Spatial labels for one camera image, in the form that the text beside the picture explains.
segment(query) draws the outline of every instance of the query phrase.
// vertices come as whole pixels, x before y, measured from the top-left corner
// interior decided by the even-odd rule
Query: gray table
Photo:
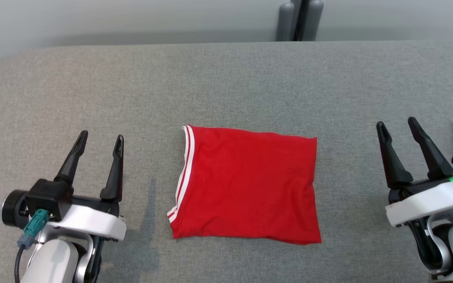
[[[75,193],[97,197],[125,136],[127,235],[107,243],[99,282],[426,282],[415,242],[385,217],[375,124],[414,177],[416,116],[453,154],[453,43],[320,42],[70,47],[0,60],[0,205],[53,178],[89,130]],[[184,124],[318,137],[322,244],[173,240],[166,212],[183,165]],[[17,228],[0,220],[0,282],[13,278]],[[29,252],[24,254],[27,262]]]

